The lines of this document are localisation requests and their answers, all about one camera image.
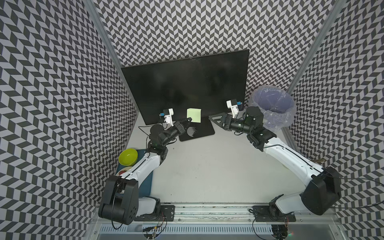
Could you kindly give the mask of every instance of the white table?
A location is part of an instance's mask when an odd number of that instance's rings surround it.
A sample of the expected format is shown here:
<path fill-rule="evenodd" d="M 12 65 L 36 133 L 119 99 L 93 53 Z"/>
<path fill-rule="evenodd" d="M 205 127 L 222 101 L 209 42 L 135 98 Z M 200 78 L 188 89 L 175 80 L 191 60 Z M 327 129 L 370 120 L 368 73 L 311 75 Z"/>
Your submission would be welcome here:
<path fill-rule="evenodd" d="M 145 126 L 141 114 L 127 148 L 145 148 L 147 136 L 138 126 Z M 267 203 L 305 189 L 290 170 L 254 148 L 245 134 L 235 136 L 213 126 L 212 136 L 168 145 L 165 161 L 154 171 L 151 196 L 161 202 Z M 150 127 L 143 130 L 149 134 Z M 285 141 L 281 131 L 277 135 Z"/>

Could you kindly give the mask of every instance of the chevron pattern wall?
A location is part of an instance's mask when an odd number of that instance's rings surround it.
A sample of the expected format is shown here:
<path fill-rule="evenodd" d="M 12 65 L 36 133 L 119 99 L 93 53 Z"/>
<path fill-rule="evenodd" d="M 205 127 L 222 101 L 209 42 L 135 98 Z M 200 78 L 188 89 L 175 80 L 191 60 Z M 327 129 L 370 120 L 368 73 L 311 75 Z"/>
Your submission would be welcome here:
<path fill-rule="evenodd" d="M 384 182 L 384 1 L 348 1 L 295 89 L 291 127 L 303 153 L 344 177 Z M 384 200 L 384 187 L 342 180 L 338 207 Z M 337 209 L 351 239 L 383 239 L 384 205 Z"/>
<path fill-rule="evenodd" d="M 246 97 L 287 89 L 334 0 L 94 0 L 123 66 L 250 50 Z"/>
<path fill-rule="evenodd" d="M 0 239 L 80 239 L 137 115 L 80 0 L 0 1 Z"/>

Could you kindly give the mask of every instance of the sticky note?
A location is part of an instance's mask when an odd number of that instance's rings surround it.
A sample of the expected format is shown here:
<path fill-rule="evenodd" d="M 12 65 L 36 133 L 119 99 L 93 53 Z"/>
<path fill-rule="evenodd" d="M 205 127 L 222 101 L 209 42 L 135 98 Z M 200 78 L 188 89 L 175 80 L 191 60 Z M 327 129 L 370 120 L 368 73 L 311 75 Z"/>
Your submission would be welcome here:
<path fill-rule="evenodd" d="M 188 108 L 187 118 L 192 118 L 192 122 L 201 122 L 201 109 Z"/>

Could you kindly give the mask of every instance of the plastic bag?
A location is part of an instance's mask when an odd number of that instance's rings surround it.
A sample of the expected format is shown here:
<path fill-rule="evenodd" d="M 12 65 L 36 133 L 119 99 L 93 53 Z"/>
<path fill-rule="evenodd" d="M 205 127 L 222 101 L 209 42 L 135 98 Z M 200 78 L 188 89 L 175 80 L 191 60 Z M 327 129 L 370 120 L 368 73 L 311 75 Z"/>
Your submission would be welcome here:
<path fill-rule="evenodd" d="M 260 86 L 255 89 L 248 106 L 260 108 L 264 114 L 263 126 L 272 132 L 291 125 L 296 114 L 293 97 L 275 86 Z"/>

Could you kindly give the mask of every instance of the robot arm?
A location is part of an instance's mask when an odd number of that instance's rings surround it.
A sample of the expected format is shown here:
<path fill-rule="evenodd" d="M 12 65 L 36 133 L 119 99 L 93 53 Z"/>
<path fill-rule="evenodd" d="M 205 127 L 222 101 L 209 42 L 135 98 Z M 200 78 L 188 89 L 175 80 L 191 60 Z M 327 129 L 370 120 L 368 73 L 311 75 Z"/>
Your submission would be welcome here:
<path fill-rule="evenodd" d="M 139 198 L 139 187 L 166 158 L 168 153 L 166 145 L 185 133 L 191 121 L 192 118 L 176 121 L 167 130 L 159 124 L 151 127 L 150 141 L 143 158 L 127 172 L 107 179 L 99 207 L 99 217 L 130 224 L 136 216 L 160 214 L 159 199 Z"/>
<path fill-rule="evenodd" d="M 274 198 L 269 207 L 273 217 L 301 210 L 322 215 L 340 199 L 338 172 L 334 168 L 323 168 L 308 160 L 288 147 L 273 132 L 265 129 L 263 114 L 258 107 L 248 107 L 244 119 L 234 119 L 228 113 L 212 115 L 209 119 L 224 130 L 246 133 L 255 148 L 275 157 L 306 186 L 304 192 Z"/>

